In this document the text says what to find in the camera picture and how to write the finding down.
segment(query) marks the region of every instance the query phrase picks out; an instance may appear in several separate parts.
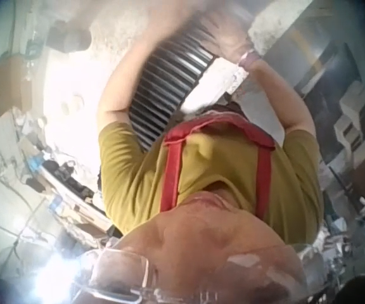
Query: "person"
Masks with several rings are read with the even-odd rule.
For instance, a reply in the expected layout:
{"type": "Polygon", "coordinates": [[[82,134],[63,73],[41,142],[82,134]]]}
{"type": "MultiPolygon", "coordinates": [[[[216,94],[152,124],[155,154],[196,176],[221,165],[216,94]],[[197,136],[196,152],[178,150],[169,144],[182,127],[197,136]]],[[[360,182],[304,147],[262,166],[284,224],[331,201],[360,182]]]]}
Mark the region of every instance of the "person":
{"type": "MultiPolygon", "coordinates": [[[[180,123],[142,153],[128,117],[142,69],[158,44],[196,15],[199,4],[204,1],[160,1],[147,30],[118,64],[102,93],[98,132],[103,199],[106,214],[124,233],[113,252],[128,257],[128,262],[106,258],[111,262],[100,267],[106,271],[96,276],[97,286],[118,280],[129,284],[136,273],[145,273],[147,280],[152,269],[149,277],[155,277],[151,283],[156,288],[190,295],[210,274],[224,269],[223,277],[235,277],[229,281],[235,288],[249,278],[238,275],[236,266],[226,268],[227,260],[243,266],[249,263],[243,256],[263,251],[257,261],[280,260],[280,267],[289,265],[295,251],[287,245],[311,244],[323,220],[319,146],[311,114],[298,94],[257,55],[246,30],[224,13],[223,4],[204,14],[203,25],[213,38],[203,46],[239,64],[263,88],[285,129],[283,146],[249,122],[237,104],[230,104],[211,107],[180,123]],[[280,249],[270,254],[270,248],[280,249]],[[141,270],[146,262],[151,266],[141,270]]],[[[287,272],[292,277],[297,276],[296,264],[287,272]]],[[[265,276],[257,277],[270,286],[263,281],[265,276]]],[[[283,293],[274,286],[273,294],[283,293]]],[[[261,297],[271,296],[272,289],[263,289],[261,297]]],[[[244,293],[246,298],[250,291],[244,293]]]]}

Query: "olive green t-shirt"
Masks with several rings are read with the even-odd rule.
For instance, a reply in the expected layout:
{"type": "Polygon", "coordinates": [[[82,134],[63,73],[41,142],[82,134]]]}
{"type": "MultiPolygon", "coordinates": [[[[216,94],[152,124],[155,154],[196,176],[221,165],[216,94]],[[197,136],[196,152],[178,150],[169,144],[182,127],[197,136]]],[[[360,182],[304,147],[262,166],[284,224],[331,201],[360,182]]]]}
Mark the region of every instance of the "olive green t-shirt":
{"type": "MultiPolygon", "coordinates": [[[[143,153],[132,127],[120,122],[101,131],[99,146],[106,214],[126,234],[160,212],[167,148],[160,138],[143,153]]],[[[254,214],[257,151],[237,129],[188,136],[177,204],[189,194],[223,182],[240,208],[254,214]]],[[[317,141],[306,131],[293,131],[283,147],[276,144],[271,158],[270,202],[264,222],[288,244],[312,243],[323,219],[317,141]]]]}

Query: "hand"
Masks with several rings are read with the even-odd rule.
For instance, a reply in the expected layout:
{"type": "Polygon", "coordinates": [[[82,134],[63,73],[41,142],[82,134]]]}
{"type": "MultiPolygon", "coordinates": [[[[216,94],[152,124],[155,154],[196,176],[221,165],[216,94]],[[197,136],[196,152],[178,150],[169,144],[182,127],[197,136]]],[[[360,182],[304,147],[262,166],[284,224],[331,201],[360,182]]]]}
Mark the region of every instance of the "hand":
{"type": "Polygon", "coordinates": [[[247,30],[234,16],[226,12],[211,12],[202,20],[210,37],[202,42],[202,46],[211,53],[237,64],[247,51],[253,48],[247,30]]]}
{"type": "Polygon", "coordinates": [[[155,42],[169,38],[210,2],[212,0],[158,0],[151,9],[146,35],[155,42]]]}

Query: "cardboard box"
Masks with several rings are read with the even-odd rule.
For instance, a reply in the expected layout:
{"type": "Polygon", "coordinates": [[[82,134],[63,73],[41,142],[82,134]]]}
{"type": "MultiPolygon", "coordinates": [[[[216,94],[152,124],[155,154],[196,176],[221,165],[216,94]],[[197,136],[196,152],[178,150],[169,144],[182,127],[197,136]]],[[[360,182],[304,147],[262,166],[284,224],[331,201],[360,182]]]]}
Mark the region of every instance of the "cardboard box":
{"type": "Polygon", "coordinates": [[[0,61],[0,117],[13,106],[32,109],[32,81],[25,80],[26,62],[13,55],[0,61]]]}

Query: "eyeglasses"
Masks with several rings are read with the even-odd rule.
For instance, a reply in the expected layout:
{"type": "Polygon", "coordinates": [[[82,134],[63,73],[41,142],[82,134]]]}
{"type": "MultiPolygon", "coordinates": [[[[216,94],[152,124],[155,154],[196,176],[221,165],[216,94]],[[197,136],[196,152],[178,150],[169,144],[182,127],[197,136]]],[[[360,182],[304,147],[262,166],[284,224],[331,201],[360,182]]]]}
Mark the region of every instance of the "eyeglasses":
{"type": "Polygon", "coordinates": [[[135,253],[105,248],[81,256],[80,264],[81,290],[121,304],[295,303],[323,290],[328,275],[321,254],[307,245],[231,256],[187,296],[162,289],[154,265],[135,253]]]}

